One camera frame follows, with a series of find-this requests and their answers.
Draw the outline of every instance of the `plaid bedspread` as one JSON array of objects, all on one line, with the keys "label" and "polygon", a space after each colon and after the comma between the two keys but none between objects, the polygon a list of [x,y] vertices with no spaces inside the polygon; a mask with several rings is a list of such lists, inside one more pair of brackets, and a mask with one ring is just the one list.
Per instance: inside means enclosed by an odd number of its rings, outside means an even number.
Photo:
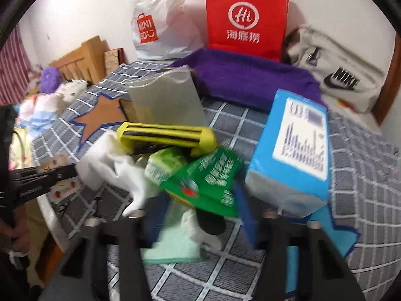
[{"label": "plaid bedspread", "polygon": [[[91,109],[99,95],[126,93],[131,80],[157,72],[163,62],[121,65],[102,82],[83,93],[51,129],[33,142],[36,162],[65,151],[73,162],[101,136],[102,128],[79,150],[82,127],[69,121]],[[267,114],[224,101],[202,100],[208,126],[218,142],[237,151],[249,162],[267,120]],[[367,300],[379,300],[398,275],[401,265],[401,182],[398,149],[337,113],[329,113],[332,145],[330,206],[337,225],[356,228],[360,239],[348,256]],[[52,207],[68,238],[93,213],[95,196],[101,196],[99,213],[108,221],[120,218],[130,203],[128,192],[104,184],[99,191],[85,188],[64,205]],[[146,274],[154,300],[251,300],[264,253],[247,243],[240,220],[227,222],[220,236],[223,250],[202,246],[209,260],[201,263],[148,265]],[[109,288],[118,289],[118,250],[109,250]]]}]

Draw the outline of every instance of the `purple cloth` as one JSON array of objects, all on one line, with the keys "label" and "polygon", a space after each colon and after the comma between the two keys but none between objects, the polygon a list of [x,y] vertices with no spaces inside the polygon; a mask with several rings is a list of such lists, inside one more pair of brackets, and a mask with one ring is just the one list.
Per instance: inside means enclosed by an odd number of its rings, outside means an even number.
[{"label": "purple cloth", "polygon": [[63,82],[59,69],[50,66],[42,71],[39,91],[44,94],[54,93]]},{"label": "purple cloth", "polygon": [[303,69],[247,54],[202,48],[171,66],[195,69],[200,95],[269,111],[281,88],[323,106],[319,83]]}]

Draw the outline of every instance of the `nike swoosh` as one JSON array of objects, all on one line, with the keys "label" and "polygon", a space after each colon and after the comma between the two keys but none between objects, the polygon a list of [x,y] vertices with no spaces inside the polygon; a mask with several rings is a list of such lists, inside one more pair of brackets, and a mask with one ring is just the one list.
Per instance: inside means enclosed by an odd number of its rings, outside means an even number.
[{"label": "nike swoosh", "polygon": [[331,76],[334,74],[334,72],[332,74],[329,74],[326,78],[323,79],[324,83],[330,87],[330,88],[334,88],[334,89],[343,89],[346,91],[352,91],[353,88],[352,87],[345,87],[345,86],[339,86],[337,84],[335,84],[334,82],[331,81]]}]

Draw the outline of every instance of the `nike bag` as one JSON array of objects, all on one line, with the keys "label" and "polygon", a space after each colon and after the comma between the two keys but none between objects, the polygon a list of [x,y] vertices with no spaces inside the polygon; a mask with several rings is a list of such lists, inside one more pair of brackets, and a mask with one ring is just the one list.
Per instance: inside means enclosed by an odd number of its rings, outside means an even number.
[{"label": "nike bag", "polygon": [[185,0],[136,0],[132,35],[139,60],[183,58],[203,47]]},{"label": "nike bag", "polygon": [[301,26],[288,37],[291,63],[306,69],[320,82],[322,93],[364,113],[373,108],[384,84],[384,74],[328,35]]},{"label": "nike bag", "polygon": [[289,0],[206,0],[209,48],[281,58]]}]

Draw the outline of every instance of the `box with white label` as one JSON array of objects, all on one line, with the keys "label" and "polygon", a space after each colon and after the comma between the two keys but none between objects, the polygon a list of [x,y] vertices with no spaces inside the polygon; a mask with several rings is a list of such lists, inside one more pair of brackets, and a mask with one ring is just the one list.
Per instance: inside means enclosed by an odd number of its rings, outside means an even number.
[{"label": "box with white label", "polygon": [[327,110],[279,89],[245,183],[249,192],[305,217],[328,201]]}]

